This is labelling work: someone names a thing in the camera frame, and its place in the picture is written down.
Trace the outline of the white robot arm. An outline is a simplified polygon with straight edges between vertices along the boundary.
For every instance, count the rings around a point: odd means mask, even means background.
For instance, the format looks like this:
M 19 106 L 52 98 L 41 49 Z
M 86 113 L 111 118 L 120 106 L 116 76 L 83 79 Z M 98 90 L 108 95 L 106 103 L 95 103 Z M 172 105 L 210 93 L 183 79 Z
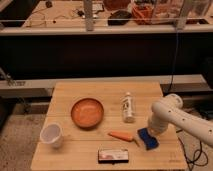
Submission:
M 153 102 L 148 133 L 158 136 L 167 130 L 168 124 L 173 124 L 213 148 L 213 122 L 192 116 L 182 107 L 183 100 L 177 94 L 169 94 Z

